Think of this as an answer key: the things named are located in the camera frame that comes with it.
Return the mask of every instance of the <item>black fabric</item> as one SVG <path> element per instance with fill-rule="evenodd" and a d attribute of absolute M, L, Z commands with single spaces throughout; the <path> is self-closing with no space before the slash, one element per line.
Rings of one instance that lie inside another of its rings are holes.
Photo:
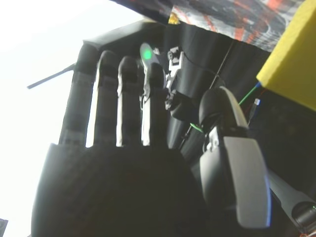
<path fill-rule="evenodd" d="M 207 212 L 176 150 L 94 146 L 48 156 L 32 237 L 204 237 Z"/>

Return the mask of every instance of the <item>green cable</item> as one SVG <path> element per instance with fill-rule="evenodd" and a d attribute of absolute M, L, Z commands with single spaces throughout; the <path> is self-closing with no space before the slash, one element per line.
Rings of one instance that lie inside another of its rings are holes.
<path fill-rule="evenodd" d="M 195 124 L 193 124 L 193 123 L 190 123 L 190 125 L 191 125 L 192 128 L 194 128 L 194 129 L 196 129 L 197 131 L 203 133 L 203 130 L 202 130 L 200 127 L 198 127 L 197 125 L 195 125 Z"/>
<path fill-rule="evenodd" d="M 260 86 L 260 83 L 257 83 L 257 84 L 242 98 L 242 100 L 239 102 L 239 105 L 241 105 L 243 102 L 245 102 L 245 100 L 246 100 L 246 99 L 255 91 L 255 89 L 257 89 L 259 86 Z M 194 129 L 196 129 L 197 131 L 203 133 L 203 130 L 202 130 L 199 126 L 197 126 L 197 125 L 195 125 L 195 124 L 193 124 L 193 123 L 190 123 L 190 125 L 191 125 L 192 128 L 194 128 Z"/>
<path fill-rule="evenodd" d="M 248 92 L 248 94 L 246 94 L 244 97 L 243 97 L 243 99 L 239 102 L 239 105 L 241 105 L 243 102 L 245 102 L 245 100 L 249 97 L 249 95 L 251 95 L 254 91 L 255 91 L 255 89 L 257 89 L 258 88 L 258 85 L 255 85 L 249 92 Z"/>

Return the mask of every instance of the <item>green glowing indicator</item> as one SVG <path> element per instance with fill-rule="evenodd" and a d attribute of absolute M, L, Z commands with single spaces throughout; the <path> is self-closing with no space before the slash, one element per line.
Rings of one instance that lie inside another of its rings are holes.
<path fill-rule="evenodd" d="M 152 58 L 152 52 L 150 50 L 146 49 L 145 52 L 143 53 L 143 57 L 146 60 L 151 59 Z"/>

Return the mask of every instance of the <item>yellow block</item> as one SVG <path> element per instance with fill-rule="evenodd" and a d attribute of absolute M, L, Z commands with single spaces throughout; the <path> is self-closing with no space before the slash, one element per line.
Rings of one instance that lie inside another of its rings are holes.
<path fill-rule="evenodd" d="M 305 0 L 298 8 L 257 79 L 316 111 L 316 0 Z"/>

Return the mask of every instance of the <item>bright white light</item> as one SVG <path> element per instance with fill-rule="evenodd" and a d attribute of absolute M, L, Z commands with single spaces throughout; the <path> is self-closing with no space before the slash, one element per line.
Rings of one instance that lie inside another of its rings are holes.
<path fill-rule="evenodd" d="M 83 39 L 142 17 L 105 0 L 10 0 L 0 3 L 0 218 L 4 237 L 27 237 L 50 143 L 57 143 L 72 73 L 26 86 L 77 60 Z"/>

